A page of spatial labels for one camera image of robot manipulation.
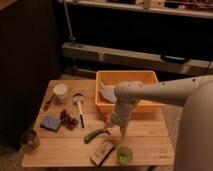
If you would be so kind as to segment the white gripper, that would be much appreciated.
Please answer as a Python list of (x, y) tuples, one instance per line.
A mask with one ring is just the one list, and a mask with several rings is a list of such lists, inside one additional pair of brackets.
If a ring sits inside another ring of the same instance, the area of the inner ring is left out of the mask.
[(127, 133), (127, 126), (131, 119), (131, 113), (137, 106), (136, 101), (121, 101), (117, 100), (110, 114), (110, 121), (104, 125), (104, 130), (112, 128), (112, 123), (120, 126), (121, 139), (124, 140)]

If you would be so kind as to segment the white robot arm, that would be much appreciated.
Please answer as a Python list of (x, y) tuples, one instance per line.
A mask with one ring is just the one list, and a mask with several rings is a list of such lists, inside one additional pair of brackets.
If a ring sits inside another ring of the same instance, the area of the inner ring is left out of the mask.
[(173, 171), (213, 171), (213, 75), (150, 84), (120, 82), (114, 94), (108, 126), (119, 126), (124, 135), (140, 100), (164, 103), (166, 124), (175, 124)]

